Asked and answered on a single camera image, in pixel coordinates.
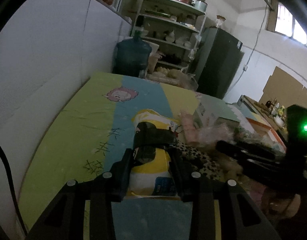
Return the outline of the person's hand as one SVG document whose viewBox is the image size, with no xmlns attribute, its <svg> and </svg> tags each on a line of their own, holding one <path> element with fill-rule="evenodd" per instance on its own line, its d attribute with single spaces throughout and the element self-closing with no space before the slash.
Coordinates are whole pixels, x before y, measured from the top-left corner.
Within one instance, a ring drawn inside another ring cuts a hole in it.
<svg viewBox="0 0 307 240">
<path fill-rule="evenodd" d="M 265 188 L 261 197 L 261 211 L 269 220 L 294 217 L 299 211 L 301 196 L 295 193 Z"/>
</svg>

